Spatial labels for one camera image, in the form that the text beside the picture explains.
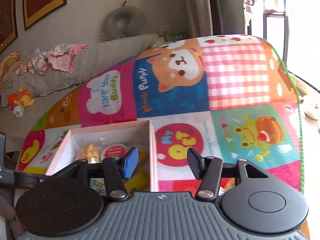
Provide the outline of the brown knit gloved left hand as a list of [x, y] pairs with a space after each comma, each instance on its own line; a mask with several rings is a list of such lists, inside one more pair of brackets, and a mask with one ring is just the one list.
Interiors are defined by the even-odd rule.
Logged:
[[14, 208], [1, 196], [1, 239], [19, 239], [23, 233]]

